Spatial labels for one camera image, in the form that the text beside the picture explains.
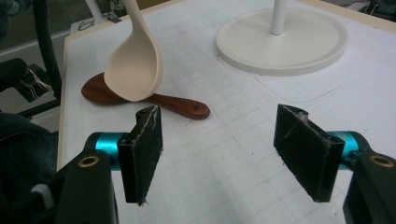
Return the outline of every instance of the wooden spoon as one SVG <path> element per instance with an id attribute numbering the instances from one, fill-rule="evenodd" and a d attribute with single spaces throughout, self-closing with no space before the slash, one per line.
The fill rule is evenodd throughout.
<path id="1" fill-rule="evenodd" d="M 82 95 L 89 101 L 100 105 L 115 105 L 129 101 L 119 97 L 105 83 L 104 74 L 101 73 L 89 79 L 81 89 Z M 207 105 L 184 98 L 165 96 L 153 93 L 142 102 L 160 105 L 189 119 L 206 119 L 210 110 Z"/>
<path id="2" fill-rule="evenodd" d="M 163 60 L 136 0 L 124 0 L 132 22 L 131 35 L 114 51 L 105 82 L 118 96 L 140 101 L 154 93 L 163 77 Z"/>

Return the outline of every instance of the dark brown wooden spoon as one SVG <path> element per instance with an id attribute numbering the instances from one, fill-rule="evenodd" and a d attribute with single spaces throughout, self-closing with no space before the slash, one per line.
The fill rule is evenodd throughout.
<path id="1" fill-rule="evenodd" d="M 118 96 L 106 85 L 103 73 L 89 79 L 82 87 L 81 93 L 85 99 L 99 105 L 116 105 L 129 102 Z M 207 105 L 185 98 L 154 93 L 142 102 L 160 105 L 189 119 L 206 119 L 210 114 Z"/>

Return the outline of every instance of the white table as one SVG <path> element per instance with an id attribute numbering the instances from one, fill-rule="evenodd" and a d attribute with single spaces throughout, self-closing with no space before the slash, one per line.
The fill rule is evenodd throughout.
<path id="1" fill-rule="evenodd" d="M 396 157 L 396 34 L 354 21 L 356 14 L 344 10 L 333 14 L 292 0 L 289 7 L 321 11 L 345 25 L 349 43 L 338 62 L 297 77 L 257 76 L 225 63 L 214 44 L 217 30 L 273 4 L 185 0 L 144 15 L 163 55 L 158 93 L 204 102 L 211 115 L 191 120 L 163 109 L 164 151 L 148 204 L 127 204 L 120 172 L 113 172 L 120 223 L 344 223 L 342 204 L 352 173 L 338 173 L 330 203 L 313 203 L 272 146 L 277 104 L 308 111 L 325 131 L 359 132 L 375 151 Z M 60 165 L 82 150 L 91 133 L 131 131 L 134 114 L 149 106 L 99 106 L 80 93 L 130 32 L 131 23 L 122 21 L 68 37 Z"/>

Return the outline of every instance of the white pole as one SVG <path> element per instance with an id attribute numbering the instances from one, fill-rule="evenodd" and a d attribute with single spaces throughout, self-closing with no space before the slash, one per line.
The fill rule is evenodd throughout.
<path id="1" fill-rule="evenodd" d="M 271 34 L 281 35 L 285 27 L 286 5 L 288 0 L 275 0 Z"/>
<path id="2" fill-rule="evenodd" d="M 85 0 L 85 2 L 87 3 L 93 17 L 95 18 L 95 25 L 104 23 L 105 20 L 103 19 L 103 15 L 100 12 L 99 6 L 96 4 L 95 0 Z"/>

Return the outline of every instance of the white round base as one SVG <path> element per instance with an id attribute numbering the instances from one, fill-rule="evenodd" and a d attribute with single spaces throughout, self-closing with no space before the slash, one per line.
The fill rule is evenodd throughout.
<path id="1" fill-rule="evenodd" d="M 228 64 L 258 75 L 296 76 L 336 62 L 347 45 L 347 30 L 330 16 L 288 8 L 282 35 L 272 35 L 272 9 L 239 16 L 216 37 L 219 56 Z"/>

